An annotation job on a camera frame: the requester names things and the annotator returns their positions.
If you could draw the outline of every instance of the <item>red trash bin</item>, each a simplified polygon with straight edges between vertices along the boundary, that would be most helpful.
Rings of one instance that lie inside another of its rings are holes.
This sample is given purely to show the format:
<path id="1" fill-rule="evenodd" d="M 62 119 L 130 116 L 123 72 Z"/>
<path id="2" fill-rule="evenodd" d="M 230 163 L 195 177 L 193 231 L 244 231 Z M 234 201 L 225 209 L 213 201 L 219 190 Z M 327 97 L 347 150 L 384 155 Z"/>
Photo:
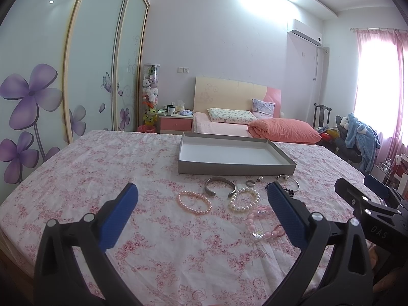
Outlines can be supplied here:
<path id="1" fill-rule="evenodd" d="M 137 132 L 156 133 L 156 127 L 154 125 L 141 125 L 137 128 Z"/>

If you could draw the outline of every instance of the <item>white tray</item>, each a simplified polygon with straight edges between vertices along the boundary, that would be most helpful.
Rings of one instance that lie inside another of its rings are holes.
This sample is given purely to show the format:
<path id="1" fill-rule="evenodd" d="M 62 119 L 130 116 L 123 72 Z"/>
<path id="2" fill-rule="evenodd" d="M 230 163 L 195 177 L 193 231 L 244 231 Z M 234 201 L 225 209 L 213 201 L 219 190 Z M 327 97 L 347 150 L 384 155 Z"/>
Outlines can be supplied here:
<path id="1" fill-rule="evenodd" d="M 296 163 L 267 139 L 184 133 L 178 172 L 227 176 L 291 175 Z"/>

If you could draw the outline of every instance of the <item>pink bedsheet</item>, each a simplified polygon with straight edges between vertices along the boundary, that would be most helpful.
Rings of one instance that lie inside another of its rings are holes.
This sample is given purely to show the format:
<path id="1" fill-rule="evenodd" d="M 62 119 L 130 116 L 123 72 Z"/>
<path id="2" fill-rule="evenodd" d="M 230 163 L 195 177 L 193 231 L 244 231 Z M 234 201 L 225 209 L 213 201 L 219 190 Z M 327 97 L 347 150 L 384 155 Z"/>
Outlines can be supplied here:
<path id="1" fill-rule="evenodd" d="M 194 113 L 193 132 L 252 138 L 247 125 L 211 122 L 209 115 L 202 112 Z"/>
<path id="2" fill-rule="evenodd" d="M 231 212 L 229 188 L 214 185 L 213 210 L 195 216 L 175 201 L 182 190 L 203 192 L 209 176 L 177 173 L 181 136 L 92 131 L 45 162 L 0 206 L 0 227 L 17 250 L 34 265 L 47 220 L 79 220 L 114 199 L 128 182 L 139 190 L 139 202 L 116 246 L 107 256 L 137 298 L 149 306 L 262 305 L 295 262 L 299 250 L 286 236 L 255 243 L 246 230 L 246 214 Z M 329 220 L 347 221 L 352 208 L 335 194 L 345 177 L 376 201 L 363 175 L 321 146 L 277 145 L 296 163 L 295 197 Z M 247 176 L 230 177 L 244 187 Z M 264 176 L 256 189 L 267 204 Z M 201 202 L 184 198 L 188 205 Z M 265 230 L 276 216 L 256 222 Z M 327 265 L 326 251 L 313 285 Z M 101 295 L 75 251 L 90 290 Z"/>

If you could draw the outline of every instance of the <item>blue gripper pad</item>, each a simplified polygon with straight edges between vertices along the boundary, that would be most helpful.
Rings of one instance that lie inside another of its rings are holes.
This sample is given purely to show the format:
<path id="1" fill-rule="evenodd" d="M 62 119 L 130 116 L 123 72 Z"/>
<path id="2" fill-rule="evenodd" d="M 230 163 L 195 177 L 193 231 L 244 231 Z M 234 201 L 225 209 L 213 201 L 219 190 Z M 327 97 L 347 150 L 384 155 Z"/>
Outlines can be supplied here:
<path id="1" fill-rule="evenodd" d="M 308 228 L 276 183 L 271 183 L 268 187 L 268 201 L 278 216 L 292 245 L 299 247 L 302 251 L 305 250 L 308 244 Z"/>
<path id="2" fill-rule="evenodd" d="M 131 183 L 126 185 L 118 198 L 118 202 L 99 230 L 99 248 L 102 252 L 115 246 L 127 220 L 135 209 L 139 198 L 136 185 Z"/>
<path id="3" fill-rule="evenodd" d="M 377 178 L 367 175 L 364 177 L 364 185 L 372 192 L 378 195 L 381 199 L 388 199 L 388 187 L 382 184 Z"/>

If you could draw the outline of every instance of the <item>pink pearl bracelet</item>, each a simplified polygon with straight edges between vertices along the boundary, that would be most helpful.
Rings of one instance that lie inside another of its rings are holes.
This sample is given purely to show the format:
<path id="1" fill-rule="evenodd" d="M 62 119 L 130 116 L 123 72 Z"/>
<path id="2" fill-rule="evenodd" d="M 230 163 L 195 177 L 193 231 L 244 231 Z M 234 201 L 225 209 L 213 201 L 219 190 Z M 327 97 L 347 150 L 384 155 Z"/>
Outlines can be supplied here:
<path id="1" fill-rule="evenodd" d="M 182 196 L 182 195 L 191 195 L 191 196 L 193 196 L 193 197 L 196 197 L 196 198 L 198 198 L 198 199 L 201 199 L 202 201 L 204 201 L 204 202 L 207 204 L 208 209 L 207 209 L 207 210 L 195 210 L 195 209 L 192 209 L 192 208 L 188 207 L 187 205 L 185 205 L 185 204 L 181 201 L 181 197 L 180 197 L 180 196 Z M 196 215 L 208 214 L 208 213 L 210 212 L 210 210 L 213 208 L 213 206 L 211 205 L 211 202 L 207 199 L 207 197 L 206 197 L 205 195 L 201 195 L 201 194 L 196 193 L 196 192 L 181 191 L 181 192 L 177 195 L 176 200 L 177 200 L 178 204 L 179 204 L 182 208 L 184 208 L 184 209 L 187 210 L 188 212 L 191 212 L 191 213 L 196 214 Z"/>
<path id="2" fill-rule="evenodd" d="M 255 238 L 258 239 L 269 239 L 269 238 L 277 238 L 284 236 L 285 230 L 283 229 L 281 224 L 278 224 L 272 231 L 263 231 L 260 228 L 257 228 L 254 224 L 254 218 L 260 216 L 260 214 L 270 214 L 273 213 L 271 206 L 258 206 L 256 207 L 251 214 L 248 214 L 246 218 L 246 226 L 248 230 L 252 233 Z"/>

